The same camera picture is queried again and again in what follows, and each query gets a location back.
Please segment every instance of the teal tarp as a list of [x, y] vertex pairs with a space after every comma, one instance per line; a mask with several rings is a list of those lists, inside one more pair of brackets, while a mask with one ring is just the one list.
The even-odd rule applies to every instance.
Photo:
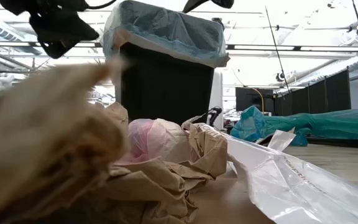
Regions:
[[306, 135], [331, 139], [358, 139], [358, 110], [291, 116], [263, 116], [254, 106], [241, 113], [240, 121], [231, 135], [254, 142], [276, 130], [289, 131], [295, 127], [297, 137], [291, 143], [307, 146]]

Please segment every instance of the pink plastic bag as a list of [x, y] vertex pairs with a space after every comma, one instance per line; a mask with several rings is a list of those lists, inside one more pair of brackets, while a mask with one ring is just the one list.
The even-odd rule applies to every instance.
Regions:
[[129, 124], [131, 150], [117, 163], [137, 163], [161, 157], [169, 162], [188, 160], [191, 147], [185, 132], [163, 119], [137, 119]]

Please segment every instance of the black curtain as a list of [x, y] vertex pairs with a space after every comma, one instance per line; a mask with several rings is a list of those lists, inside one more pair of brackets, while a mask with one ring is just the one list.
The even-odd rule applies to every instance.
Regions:
[[275, 114], [326, 113], [351, 109], [349, 71], [275, 99]]

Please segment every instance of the black trash can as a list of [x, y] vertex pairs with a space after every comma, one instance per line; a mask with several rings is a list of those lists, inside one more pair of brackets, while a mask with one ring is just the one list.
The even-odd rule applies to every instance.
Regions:
[[120, 54], [131, 64], [121, 78], [121, 104], [130, 121], [162, 118], [181, 125], [208, 111], [213, 68], [130, 43]]

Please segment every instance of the white plastic sheet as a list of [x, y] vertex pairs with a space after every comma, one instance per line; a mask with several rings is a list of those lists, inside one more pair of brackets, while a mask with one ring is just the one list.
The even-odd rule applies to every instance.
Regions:
[[275, 223], [358, 224], [357, 187], [309, 162], [198, 125], [226, 137], [239, 181]]
[[268, 144], [269, 149], [275, 149], [282, 152], [286, 147], [288, 147], [292, 140], [295, 138], [296, 134], [289, 133], [286, 131], [276, 130]]

